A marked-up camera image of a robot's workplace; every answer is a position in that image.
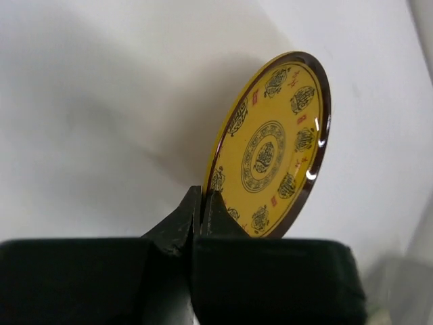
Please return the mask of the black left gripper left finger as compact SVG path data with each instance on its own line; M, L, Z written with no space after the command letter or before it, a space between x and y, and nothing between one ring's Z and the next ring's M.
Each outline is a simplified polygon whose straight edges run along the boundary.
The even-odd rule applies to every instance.
M2 324L193 324L188 285L201 188L138 237L1 243Z

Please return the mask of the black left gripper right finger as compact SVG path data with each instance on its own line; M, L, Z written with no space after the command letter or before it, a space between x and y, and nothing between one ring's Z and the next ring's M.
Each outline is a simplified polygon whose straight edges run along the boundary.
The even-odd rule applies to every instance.
M192 305L201 324L365 324L351 249L320 239L252 238L220 193L192 244Z

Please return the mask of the yellow patterned plate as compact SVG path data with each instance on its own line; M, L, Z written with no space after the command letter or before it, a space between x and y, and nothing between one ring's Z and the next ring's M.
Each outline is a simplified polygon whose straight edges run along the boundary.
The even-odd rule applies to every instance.
M324 68L303 51L261 67L217 133L203 193L219 192L251 237L282 237L318 176L329 136L331 93Z

